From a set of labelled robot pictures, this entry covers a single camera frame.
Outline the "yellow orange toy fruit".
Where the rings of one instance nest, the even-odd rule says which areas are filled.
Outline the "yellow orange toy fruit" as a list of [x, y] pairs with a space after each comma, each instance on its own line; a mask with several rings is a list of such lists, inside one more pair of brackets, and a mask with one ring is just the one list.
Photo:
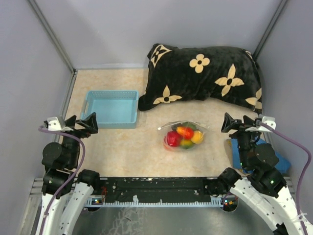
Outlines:
[[201, 144], [204, 139], [204, 133], [201, 132], [200, 130], [194, 131], [194, 134], [191, 138], [191, 142], [194, 144]]

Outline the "red yellow toy pepper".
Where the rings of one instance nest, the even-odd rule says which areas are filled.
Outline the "red yellow toy pepper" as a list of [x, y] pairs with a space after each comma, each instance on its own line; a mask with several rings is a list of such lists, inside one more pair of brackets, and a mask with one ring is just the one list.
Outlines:
[[194, 134], [194, 131], [190, 128], [186, 128], [186, 127], [183, 127], [183, 126], [179, 126], [176, 128], [176, 132], [181, 135], [184, 139], [191, 139], [193, 134]]

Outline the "dark red toy fruit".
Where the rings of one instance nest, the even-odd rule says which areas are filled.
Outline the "dark red toy fruit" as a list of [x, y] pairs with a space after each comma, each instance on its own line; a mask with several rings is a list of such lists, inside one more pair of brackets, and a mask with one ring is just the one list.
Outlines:
[[192, 129], [193, 131], [195, 131], [195, 130], [197, 130], [197, 126], [196, 126], [196, 124], [195, 123], [193, 123], [193, 122], [184, 122], [183, 124], [182, 124], [182, 126], [183, 127], [186, 127], [186, 128], [190, 128], [190, 129]]

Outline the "green orange toy mango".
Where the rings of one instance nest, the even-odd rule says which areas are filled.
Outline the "green orange toy mango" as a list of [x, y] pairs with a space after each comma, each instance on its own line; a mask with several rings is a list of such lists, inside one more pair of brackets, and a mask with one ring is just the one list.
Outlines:
[[181, 140], [179, 146], [180, 146], [180, 148], [186, 150], [186, 149], [192, 148], [194, 146], [194, 143], [191, 140], [183, 139], [183, 140]]

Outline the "clear dotted zip top bag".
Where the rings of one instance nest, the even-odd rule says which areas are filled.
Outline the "clear dotted zip top bag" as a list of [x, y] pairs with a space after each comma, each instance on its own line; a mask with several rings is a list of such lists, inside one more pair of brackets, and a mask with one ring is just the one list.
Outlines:
[[209, 130], [207, 124], [182, 120], [168, 122], [157, 128], [162, 144], [169, 151], [188, 151], [201, 145]]

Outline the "red toy apple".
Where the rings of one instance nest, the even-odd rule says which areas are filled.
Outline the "red toy apple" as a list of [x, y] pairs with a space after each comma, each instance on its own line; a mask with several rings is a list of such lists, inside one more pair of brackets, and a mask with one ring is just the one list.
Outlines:
[[178, 147], [182, 140], [182, 136], [176, 131], [170, 131], [167, 133], [166, 142], [170, 147]]

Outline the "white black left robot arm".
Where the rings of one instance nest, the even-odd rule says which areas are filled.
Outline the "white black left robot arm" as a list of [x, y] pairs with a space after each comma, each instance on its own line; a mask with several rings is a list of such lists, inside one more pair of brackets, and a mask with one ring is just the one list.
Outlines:
[[49, 117], [38, 130], [63, 139], [47, 144], [42, 152], [45, 174], [36, 234], [70, 235], [86, 200], [102, 188], [98, 172], [81, 169], [86, 155], [82, 139], [98, 133], [96, 113], [85, 119]]

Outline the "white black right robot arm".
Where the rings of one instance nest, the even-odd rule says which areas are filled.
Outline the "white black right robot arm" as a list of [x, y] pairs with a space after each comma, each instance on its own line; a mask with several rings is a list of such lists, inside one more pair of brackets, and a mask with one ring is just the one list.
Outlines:
[[[225, 113], [221, 132], [235, 132], [241, 167], [249, 175], [242, 177], [235, 169], [226, 168], [219, 176], [219, 190], [231, 193], [256, 212], [275, 235], [311, 235], [313, 225], [300, 207], [300, 187], [311, 163], [311, 152], [299, 142], [276, 129], [275, 118], [259, 115], [255, 119], [244, 116], [234, 119]], [[262, 133], [272, 132], [303, 149], [308, 160], [301, 172], [296, 196], [292, 196], [282, 173], [276, 168], [278, 157], [271, 144], [258, 144]]]

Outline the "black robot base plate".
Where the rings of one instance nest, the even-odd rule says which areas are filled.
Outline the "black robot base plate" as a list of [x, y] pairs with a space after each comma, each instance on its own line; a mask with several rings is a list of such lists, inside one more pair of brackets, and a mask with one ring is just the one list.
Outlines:
[[92, 196], [106, 203], [132, 202], [134, 196], [139, 203], [202, 203], [230, 188], [230, 182], [220, 177], [102, 177]]

